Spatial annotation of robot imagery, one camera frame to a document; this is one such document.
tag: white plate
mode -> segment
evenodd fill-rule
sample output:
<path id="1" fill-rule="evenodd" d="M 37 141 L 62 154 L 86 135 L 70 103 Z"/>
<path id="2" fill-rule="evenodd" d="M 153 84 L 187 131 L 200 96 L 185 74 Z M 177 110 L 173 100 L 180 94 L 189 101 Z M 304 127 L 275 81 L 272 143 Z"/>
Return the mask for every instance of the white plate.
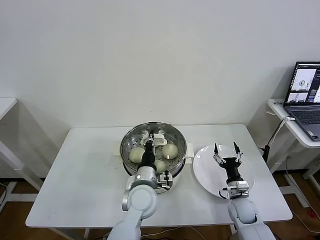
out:
<path id="1" fill-rule="evenodd" d="M 219 196 L 219 190 L 227 187 L 227 173 L 226 170 L 219 166 L 219 164 L 214 160 L 214 149 L 213 145 L 205 146 L 200 149 L 193 159 L 193 171 L 196 179 L 201 184 L 204 189 L 209 193 Z M 219 155 L 221 157 L 235 157 L 237 154 L 235 150 L 229 146 L 218 145 Z M 241 157 L 241 165 L 238 171 L 243 178 L 249 184 L 249 191 L 255 185 L 255 173 L 254 170 L 246 159 L 244 153 Z"/>

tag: white wall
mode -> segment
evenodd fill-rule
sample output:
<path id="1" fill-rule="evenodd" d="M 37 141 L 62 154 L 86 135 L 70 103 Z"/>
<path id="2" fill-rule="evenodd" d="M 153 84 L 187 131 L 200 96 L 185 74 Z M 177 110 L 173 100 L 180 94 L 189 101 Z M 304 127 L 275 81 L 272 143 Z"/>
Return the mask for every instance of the white wall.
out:
<path id="1" fill-rule="evenodd" d="M 38 160 L 17 151 L 45 176 L 41 158 L 52 163 L 69 128 L 150 120 L 244 123 L 263 142 L 276 122 L 259 120 L 266 100 L 284 95 L 295 61 L 319 60 L 319 8 L 316 0 L 0 0 L 0 96 L 19 99 L 20 130 L 24 119 L 41 129 L 27 134 Z"/>

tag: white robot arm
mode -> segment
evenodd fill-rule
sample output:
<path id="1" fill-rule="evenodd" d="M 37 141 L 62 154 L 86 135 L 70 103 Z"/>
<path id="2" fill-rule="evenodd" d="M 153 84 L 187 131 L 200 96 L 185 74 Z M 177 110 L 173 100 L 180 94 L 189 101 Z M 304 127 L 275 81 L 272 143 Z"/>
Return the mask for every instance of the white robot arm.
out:
<path id="1" fill-rule="evenodd" d="M 221 157 L 217 145 L 214 147 L 213 155 L 214 160 L 227 174 L 228 187 L 222 189 L 227 192 L 227 196 L 224 197 L 220 192 L 219 194 L 222 198 L 231 200 L 228 212 L 237 233 L 232 235 L 230 240 L 275 240 L 270 228 L 261 220 L 256 205 L 247 199 L 249 185 L 238 171 L 243 153 L 235 142 L 233 144 L 236 157 Z"/>
<path id="2" fill-rule="evenodd" d="M 122 210 L 128 211 L 125 219 L 117 223 L 111 230 L 108 240 L 139 240 L 140 226 L 143 219 L 149 218 L 156 211 L 157 186 L 170 189 L 173 178 L 168 171 L 157 179 L 154 155 L 154 134 L 151 131 L 145 143 L 145 152 L 137 174 L 129 177 L 126 190 L 122 198 Z M 249 196 L 248 182 L 241 178 L 238 167 L 241 165 L 239 147 L 234 142 L 236 157 L 221 157 L 217 145 L 214 149 L 214 160 L 227 173 L 227 185 L 223 191 L 227 192 L 225 199 L 232 200 L 228 206 L 230 218 L 233 220 L 237 233 L 230 240 L 275 240 L 269 227 L 265 225 L 258 213 L 256 205 L 246 199 Z"/>
<path id="3" fill-rule="evenodd" d="M 173 184 L 173 177 L 168 171 L 157 179 L 153 131 L 150 132 L 144 147 L 145 152 L 137 167 L 137 173 L 129 177 L 122 198 L 122 210 L 128 213 L 123 221 L 113 227 L 108 240 L 139 240 L 142 220 L 149 218 L 156 211 L 155 189 L 158 186 L 170 189 Z"/>

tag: laptop keyboard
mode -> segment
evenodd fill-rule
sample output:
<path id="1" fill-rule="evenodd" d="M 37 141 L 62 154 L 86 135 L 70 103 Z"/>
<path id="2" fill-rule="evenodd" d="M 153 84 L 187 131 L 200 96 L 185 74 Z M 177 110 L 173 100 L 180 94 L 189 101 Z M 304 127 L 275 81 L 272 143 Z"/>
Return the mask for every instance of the laptop keyboard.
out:
<path id="1" fill-rule="evenodd" d="M 300 110 L 292 113 L 303 125 L 320 124 L 320 110 Z"/>

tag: white table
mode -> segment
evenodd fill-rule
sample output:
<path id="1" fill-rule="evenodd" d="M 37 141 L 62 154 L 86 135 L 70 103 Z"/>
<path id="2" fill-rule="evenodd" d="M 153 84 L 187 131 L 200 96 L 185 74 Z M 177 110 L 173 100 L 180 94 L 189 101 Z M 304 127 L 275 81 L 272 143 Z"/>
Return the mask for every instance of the white table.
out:
<path id="1" fill-rule="evenodd" d="M 204 146 L 239 145 L 255 171 L 249 199 L 263 221 L 284 221 L 292 213 L 242 124 L 177 126 L 197 152 Z M 118 157 L 116 144 L 131 127 L 73 128 L 69 131 L 36 201 L 26 225 L 36 228 L 112 228 L 125 217 L 121 200 L 128 175 Z M 228 200 L 206 192 L 186 165 L 171 191 L 158 196 L 157 211 L 143 227 L 229 225 Z"/>
<path id="2" fill-rule="evenodd" d="M 269 99 L 267 102 L 268 106 L 271 110 L 278 116 L 279 119 L 283 119 L 288 116 L 287 111 L 284 109 L 284 99 Z M 281 148 L 275 155 L 267 162 L 267 165 L 273 173 L 278 167 L 287 160 L 288 155 L 293 156 L 292 150 L 297 148 L 297 145 L 300 143 L 302 146 L 308 149 L 320 148 L 320 141 L 312 141 L 308 135 L 301 129 L 301 127 L 295 121 L 288 121 L 285 123 L 286 127 L 293 134 L 294 138 L 288 138 L 286 142 L 283 144 L 284 146 L 288 146 L 287 148 Z M 318 170 L 320 170 L 320 162 L 317 161 L 314 163 L 314 167 L 308 170 L 304 175 L 304 179 L 310 179 L 311 182 L 316 186 L 316 188 L 320 191 L 320 186 L 313 177 Z M 281 191 L 283 194 L 295 194 L 299 202 L 304 208 L 309 207 L 308 201 L 304 195 L 301 194 L 299 188 L 297 188 L 297 183 L 293 179 L 291 175 L 284 175 L 287 180 L 289 186 L 281 187 Z"/>
<path id="3" fill-rule="evenodd" d="M 8 111 L 17 103 L 17 99 L 14 97 L 0 97 L 0 120 L 8 113 Z M 0 157 L 8 165 L 10 165 L 16 173 L 28 181 L 37 190 L 40 190 L 43 181 L 28 168 L 17 156 L 6 147 L 6 145 L 0 141 Z M 0 212 L 5 207 L 6 202 L 33 202 L 36 199 L 37 194 L 15 194 L 12 193 L 15 189 L 17 182 L 10 182 L 7 188 L 7 195 L 3 193 L 0 197 L 0 202 L 3 200 L 3 204 L 0 205 Z"/>

